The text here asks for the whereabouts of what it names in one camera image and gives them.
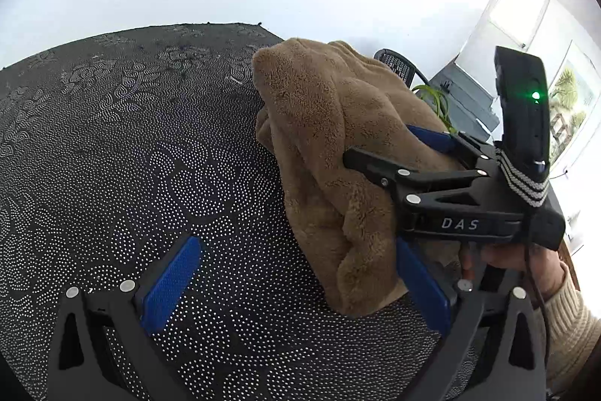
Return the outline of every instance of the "human hand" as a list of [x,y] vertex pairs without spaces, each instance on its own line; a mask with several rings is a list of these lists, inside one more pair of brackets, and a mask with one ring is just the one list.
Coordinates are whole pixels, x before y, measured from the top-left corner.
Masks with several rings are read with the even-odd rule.
[[[480,252],[482,260],[499,269],[515,269],[524,272],[524,245],[485,245]],[[467,247],[462,247],[459,260],[465,279],[474,279],[474,259]],[[530,268],[536,285],[543,296],[543,301],[550,299],[561,288],[564,281],[564,269],[561,267],[557,252],[548,250],[540,245],[534,245],[530,253]],[[530,298],[534,300],[530,284],[524,284]]]

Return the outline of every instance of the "white door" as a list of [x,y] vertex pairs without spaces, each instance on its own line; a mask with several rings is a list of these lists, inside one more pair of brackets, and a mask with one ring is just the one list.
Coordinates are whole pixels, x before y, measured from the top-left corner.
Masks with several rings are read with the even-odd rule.
[[491,0],[455,63],[495,97],[495,47],[527,51],[549,0]]

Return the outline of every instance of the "dotted floral pattern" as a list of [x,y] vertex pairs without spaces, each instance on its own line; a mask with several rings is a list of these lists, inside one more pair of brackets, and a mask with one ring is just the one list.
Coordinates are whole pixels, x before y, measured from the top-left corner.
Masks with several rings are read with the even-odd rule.
[[296,245],[277,162],[254,137],[250,59],[279,41],[241,24],[148,27],[0,72],[0,351],[34,399],[68,287],[136,280],[184,232],[202,265],[153,339],[195,397],[395,399],[429,356],[438,337],[409,298],[343,317]]

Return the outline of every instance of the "window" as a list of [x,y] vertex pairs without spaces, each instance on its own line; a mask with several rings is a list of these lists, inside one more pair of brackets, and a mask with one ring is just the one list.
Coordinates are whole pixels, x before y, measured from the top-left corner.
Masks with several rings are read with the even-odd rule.
[[536,32],[548,0],[498,0],[491,22],[525,48]]

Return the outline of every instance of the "black chair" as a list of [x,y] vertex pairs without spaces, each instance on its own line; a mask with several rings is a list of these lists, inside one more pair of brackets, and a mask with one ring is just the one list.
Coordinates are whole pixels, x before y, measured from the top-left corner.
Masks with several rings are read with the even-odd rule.
[[376,52],[374,58],[389,66],[396,75],[403,79],[403,82],[405,82],[407,87],[411,87],[411,82],[416,74],[420,79],[422,79],[425,85],[430,85],[428,79],[426,79],[426,77],[417,69],[417,67],[400,53],[389,50],[388,48],[383,48]]

